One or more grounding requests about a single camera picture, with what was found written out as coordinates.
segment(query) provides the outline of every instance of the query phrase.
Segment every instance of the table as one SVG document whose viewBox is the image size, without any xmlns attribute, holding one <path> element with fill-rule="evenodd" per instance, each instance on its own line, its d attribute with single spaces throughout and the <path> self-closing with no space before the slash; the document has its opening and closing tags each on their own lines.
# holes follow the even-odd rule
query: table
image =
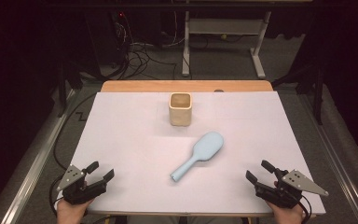
<svg viewBox="0 0 358 224">
<path fill-rule="evenodd" d="M 205 0 L 191 0 L 192 2 L 205 2 Z M 213 0 L 212 2 L 232 3 L 232 2 L 311 2 L 312 0 Z M 190 74 L 190 34 L 225 34 L 225 35 L 258 35 L 257 43 L 254 48 L 250 48 L 250 53 L 255 66 L 257 77 L 265 79 L 263 66 L 260 62 L 258 53 L 263 43 L 264 35 L 269 25 L 271 11 L 267 11 L 263 20 L 227 20 L 227 19 L 191 19 L 187 11 L 185 16 L 185 46 L 182 60 L 182 74 L 187 77 Z"/>
<path fill-rule="evenodd" d="M 190 90 L 192 124 L 173 127 L 169 93 Z M 189 158 L 206 130 L 224 136 L 223 148 L 173 182 L 170 173 Z M 272 185 L 275 177 L 260 166 L 264 159 L 311 178 L 279 96 L 267 81 L 108 81 L 94 101 L 72 164 L 99 161 L 100 168 L 86 178 L 89 183 L 115 169 L 91 213 L 262 217 L 271 211 L 255 197 L 245 173 L 249 169 Z M 314 214 L 325 213 L 318 195 L 304 194 Z"/>
</svg>

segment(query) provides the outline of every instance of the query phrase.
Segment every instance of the white table surface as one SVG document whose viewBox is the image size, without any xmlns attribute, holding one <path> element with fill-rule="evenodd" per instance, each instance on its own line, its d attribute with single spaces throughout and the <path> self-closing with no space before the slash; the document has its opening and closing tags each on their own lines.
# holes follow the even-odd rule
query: white table surface
<svg viewBox="0 0 358 224">
<path fill-rule="evenodd" d="M 255 196 L 246 170 L 269 186 L 276 177 L 261 166 L 262 160 L 312 179 L 277 92 L 192 92 L 188 127 L 170 124 L 169 95 L 97 94 L 72 164 L 83 169 L 100 163 L 87 175 L 89 184 L 112 168 L 116 175 L 89 207 L 91 213 L 267 215 L 271 210 Z M 173 182 L 170 173 L 190 158 L 194 144 L 210 131 L 223 135 L 221 150 Z M 325 213 L 319 195 L 303 195 L 313 214 Z"/>
</svg>

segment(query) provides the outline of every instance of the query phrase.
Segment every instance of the white paper sheet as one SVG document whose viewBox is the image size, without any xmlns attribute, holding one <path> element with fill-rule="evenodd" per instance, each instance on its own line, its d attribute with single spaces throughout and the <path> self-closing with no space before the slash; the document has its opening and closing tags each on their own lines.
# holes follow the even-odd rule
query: white paper sheet
<svg viewBox="0 0 358 224">
<path fill-rule="evenodd" d="M 261 166 L 310 171 L 276 92 L 192 92 L 193 116 L 188 127 L 169 122 L 168 92 L 98 93 L 72 164 L 98 181 L 110 169 L 116 176 L 89 210 L 94 213 L 252 214 L 270 213 L 246 179 L 273 186 L 275 175 Z M 188 160 L 204 134 L 223 135 L 222 149 L 199 161 L 175 183 L 170 173 Z M 323 214 L 318 195 L 304 192 L 314 214 Z"/>
</svg>

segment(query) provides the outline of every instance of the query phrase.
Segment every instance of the human hand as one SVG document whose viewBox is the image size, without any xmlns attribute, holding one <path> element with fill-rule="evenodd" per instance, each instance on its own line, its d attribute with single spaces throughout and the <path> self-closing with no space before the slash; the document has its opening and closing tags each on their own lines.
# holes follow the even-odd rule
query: human hand
<svg viewBox="0 0 358 224">
<path fill-rule="evenodd" d="M 82 204 L 70 204 L 65 199 L 57 203 L 57 223 L 58 224 L 78 224 L 84 216 L 87 207 L 94 201 L 89 200 Z"/>
<path fill-rule="evenodd" d="M 293 208 L 280 208 L 273 203 L 267 202 L 267 205 L 272 209 L 275 221 L 278 224 L 300 224 L 302 221 L 303 210 L 300 205 Z"/>
</svg>

